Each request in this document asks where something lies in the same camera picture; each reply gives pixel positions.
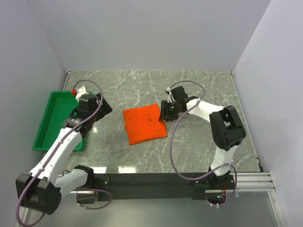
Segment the orange t-shirt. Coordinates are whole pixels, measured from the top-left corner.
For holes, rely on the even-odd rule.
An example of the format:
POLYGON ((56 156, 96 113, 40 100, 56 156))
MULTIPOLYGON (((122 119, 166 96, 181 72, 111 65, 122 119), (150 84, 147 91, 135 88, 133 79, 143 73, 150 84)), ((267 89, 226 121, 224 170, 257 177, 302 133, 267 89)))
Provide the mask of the orange t-shirt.
POLYGON ((166 124, 159 121, 159 116, 158 104, 123 110, 129 144, 167 137, 166 124))

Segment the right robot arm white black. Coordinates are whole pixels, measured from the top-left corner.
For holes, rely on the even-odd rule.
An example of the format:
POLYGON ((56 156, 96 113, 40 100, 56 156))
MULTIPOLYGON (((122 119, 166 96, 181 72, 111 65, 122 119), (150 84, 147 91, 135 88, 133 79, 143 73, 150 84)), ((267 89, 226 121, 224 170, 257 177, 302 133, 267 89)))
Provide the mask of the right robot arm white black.
POLYGON ((159 121, 175 121, 173 130, 177 130, 180 120, 186 115, 194 115, 210 123, 216 151, 213 162, 206 174, 191 178, 181 174, 169 152, 170 162, 175 173, 184 180, 200 182, 208 180, 210 187, 218 189, 229 180, 233 156, 246 137, 246 131, 236 108, 213 105, 196 96, 188 96, 182 86, 167 88, 168 99, 161 102, 159 121))

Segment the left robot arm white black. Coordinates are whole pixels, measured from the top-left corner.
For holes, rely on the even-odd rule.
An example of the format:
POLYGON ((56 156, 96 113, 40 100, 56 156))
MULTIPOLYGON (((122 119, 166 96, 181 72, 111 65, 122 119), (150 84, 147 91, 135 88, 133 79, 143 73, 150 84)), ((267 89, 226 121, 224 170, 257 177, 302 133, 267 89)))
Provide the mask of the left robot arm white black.
POLYGON ((29 174, 20 174, 16 179, 18 206, 53 214, 61 200, 77 188, 96 190, 94 170, 76 166, 67 175, 58 178, 60 169, 92 129, 93 124, 112 112, 102 93, 84 94, 78 100, 59 135, 42 160, 29 174))

